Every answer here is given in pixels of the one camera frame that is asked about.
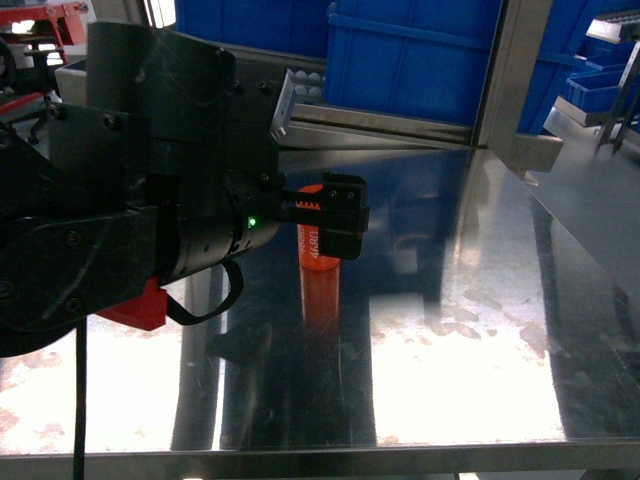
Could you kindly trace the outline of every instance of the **red bracket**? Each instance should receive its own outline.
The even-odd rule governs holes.
[[[114,322],[150,332],[162,327],[167,316],[167,292],[158,287],[158,279],[151,277],[138,298],[97,312]]]

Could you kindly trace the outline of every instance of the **red machine part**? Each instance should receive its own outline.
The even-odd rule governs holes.
[[[150,332],[166,323],[167,297],[167,292],[158,287],[158,279],[152,277],[140,297],[97,314],[108,320]]]
[[[87,33],[80,15],[89,11],[84,2],[61,3],[58,5],[38,5],[29,7],[0,8],[0,25],[33,20],[38,25],[38,35],[49,35],[56,39],[56,47],[78,45],[87,42]],[[16,43],[25,35],[3,34],[9,43]],[[64,52],[61,54],[66,63]]]

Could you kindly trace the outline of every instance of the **metal frame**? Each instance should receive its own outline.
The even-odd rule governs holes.
[[[520,116],[553,0],[504,0],[473,143],[493,150],[519,175],[548,171],[562,142],[518,134]],[[540,153],[531,155],[531,148]]]
[[[89,455],[87,478],[296,478],[430,473],[639,469],[640,445],[592,442],[464,447]],[[4,480],[68,478],[71,456],[0,458]]]

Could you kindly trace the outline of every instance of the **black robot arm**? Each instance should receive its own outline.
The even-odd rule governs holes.
[[[233,258],[281,222],[318,226],[325,255],[358,257],[364,180],[325,174],[315,194],[284,189],[270,135],[284,69],[168,30],[96,23],[87,71],[88,105],[50,109],[49,159],[0,128],[0,356],[96,312],[146,329],[165,315],[206,320],[242,290]],[[208,316],[160,288],[217,264],[231,294]]]

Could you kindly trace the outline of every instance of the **black cable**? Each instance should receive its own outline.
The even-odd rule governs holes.
[[[87,433],[87,319],[76,328],[76,431],[73,445],[73,480],[84,480]]]

